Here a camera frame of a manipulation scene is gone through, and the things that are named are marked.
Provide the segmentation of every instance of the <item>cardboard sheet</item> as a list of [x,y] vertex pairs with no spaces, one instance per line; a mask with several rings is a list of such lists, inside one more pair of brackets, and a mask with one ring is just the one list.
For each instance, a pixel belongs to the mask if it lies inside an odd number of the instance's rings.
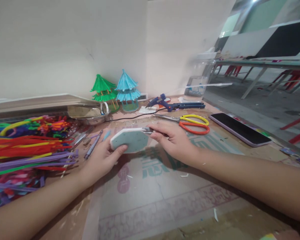
[[[242,154],[213,129],[208,135],[187,136],[198,147]],[[214,208],[221,216],[248,205],[223,183],[172,158],[154,140],[144,151],[125,154],[107,177],[91,198],[93,205],[100,201],[100,207],[89,210],[86,223],[92,231],[98,227],[95,239],[100,240],[143,239],[212,218]],[[98,215],[98,226],[89,215]]]

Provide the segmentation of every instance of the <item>right hand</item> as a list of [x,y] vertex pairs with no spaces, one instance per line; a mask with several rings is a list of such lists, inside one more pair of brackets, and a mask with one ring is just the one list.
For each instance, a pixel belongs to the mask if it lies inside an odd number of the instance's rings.
[[[152,133],[150,137],[159,142],[169,155],[185,164],[191,165],[188,160],[192,158],[193,154],[197,154],[198,148],[190,142],[181,127],[165,121],[149,124],[147,127],[158,131]],[[169,138],[167,139],[159,132],[167,134]]]

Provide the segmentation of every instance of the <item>pen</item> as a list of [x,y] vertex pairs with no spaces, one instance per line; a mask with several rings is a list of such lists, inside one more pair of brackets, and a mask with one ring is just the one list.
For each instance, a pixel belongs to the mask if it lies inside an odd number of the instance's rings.
[[91,147],[87,151],[86,155],[84,155],[84,160],[87,160],[90,157],[90,155],[91,155],[94,147],[97,145],[102,133],[103,133],[103,129],[100,131],[100,133],[99,133],[98,137],[96,138],[96,140],[94,140],[94,143],[91,145]]

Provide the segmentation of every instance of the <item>glue gun cord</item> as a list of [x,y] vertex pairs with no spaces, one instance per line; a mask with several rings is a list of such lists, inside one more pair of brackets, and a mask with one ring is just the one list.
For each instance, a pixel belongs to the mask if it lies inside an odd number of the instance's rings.
[[141,116],[143,116],[143,115],[155,114],[155,113],[157,113],[157,112],[159,112],[159,111],[161,111],[161,110],[165,110],[165,109],[166,109],[166,108],[162,108],[162,109],[159,109],[158,111],[155,111],[155,112],[153,112],[153,113],[144,113],[144,114],[140,114],[140,115],[138,115],[138,116],[136,116],[136,117],[133,117],[133,118],[119,118],[119,119],[113,119],[113,120],[109,120],[109,121],[105,121],[105,122],[113,122],[113,121],[118,121],[118,120],[123,120],[123,119],[135,119],[135,118],[141,117]]

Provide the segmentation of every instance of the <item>floor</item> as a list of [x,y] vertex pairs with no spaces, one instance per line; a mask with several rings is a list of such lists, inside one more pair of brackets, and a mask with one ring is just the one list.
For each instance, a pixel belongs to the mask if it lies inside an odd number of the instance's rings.
[[279,87],[268,96],[269,90],[258,90],[255,87],[242,100],[241,96],[250,85],[251,80],[247,79],[244,83],[241,81],[242,79],[235,77],[216,76],[211,83],[233,82],[233,85],[223,88],[208,87],[204,99],[244,118],[281,140],[288,141],[300,133],[300,123],[287,130],[280,130],[280,127],[300,118],[300,89],[294,94],[289,94],[284,91],[284,88]]

